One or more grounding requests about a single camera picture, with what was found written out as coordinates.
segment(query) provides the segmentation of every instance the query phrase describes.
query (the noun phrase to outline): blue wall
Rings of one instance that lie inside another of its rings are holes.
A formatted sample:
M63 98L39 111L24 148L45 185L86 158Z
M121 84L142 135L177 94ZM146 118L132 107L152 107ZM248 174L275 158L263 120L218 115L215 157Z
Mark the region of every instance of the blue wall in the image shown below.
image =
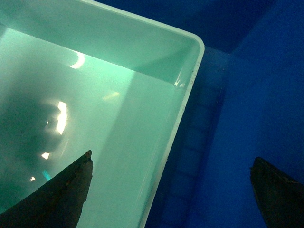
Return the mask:
M279 1L232 53L186 227L262 228L256 156L304 183L304 2Z

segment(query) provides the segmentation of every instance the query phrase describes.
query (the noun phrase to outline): blue surface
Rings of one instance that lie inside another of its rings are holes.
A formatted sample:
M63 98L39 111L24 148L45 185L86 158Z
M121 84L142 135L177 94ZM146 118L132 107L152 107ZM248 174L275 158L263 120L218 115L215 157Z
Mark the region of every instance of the blue surface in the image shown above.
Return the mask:
M304 183L304 2L101 2L207 46L146 227L265 228L254 158Z

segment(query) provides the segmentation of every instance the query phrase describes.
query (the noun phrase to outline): plastic container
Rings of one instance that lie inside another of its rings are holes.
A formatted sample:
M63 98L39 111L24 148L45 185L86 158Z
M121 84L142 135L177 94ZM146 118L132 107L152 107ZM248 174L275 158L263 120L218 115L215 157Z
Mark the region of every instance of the plastic container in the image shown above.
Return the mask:
M97 2L1 1L2 210L90 149L78 227L143 227L203 53Z

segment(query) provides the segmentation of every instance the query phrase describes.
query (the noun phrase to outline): container wall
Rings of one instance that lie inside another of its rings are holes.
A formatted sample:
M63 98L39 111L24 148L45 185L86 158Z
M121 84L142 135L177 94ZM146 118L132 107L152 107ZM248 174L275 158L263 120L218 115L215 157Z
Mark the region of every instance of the container wall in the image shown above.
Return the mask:
M186 32L77 0L4 0L0 10L5 26L172 84L203 46Z

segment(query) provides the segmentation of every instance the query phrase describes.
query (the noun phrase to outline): dark pointed object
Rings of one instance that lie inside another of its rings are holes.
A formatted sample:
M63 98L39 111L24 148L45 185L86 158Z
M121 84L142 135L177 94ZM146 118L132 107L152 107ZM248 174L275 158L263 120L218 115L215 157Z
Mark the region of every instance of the dark pointed object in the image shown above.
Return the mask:
M304 228L304 186L257 157L250 172L257 205L268 228Z
M0 215L0 228L75 228L89 191L91 151Z

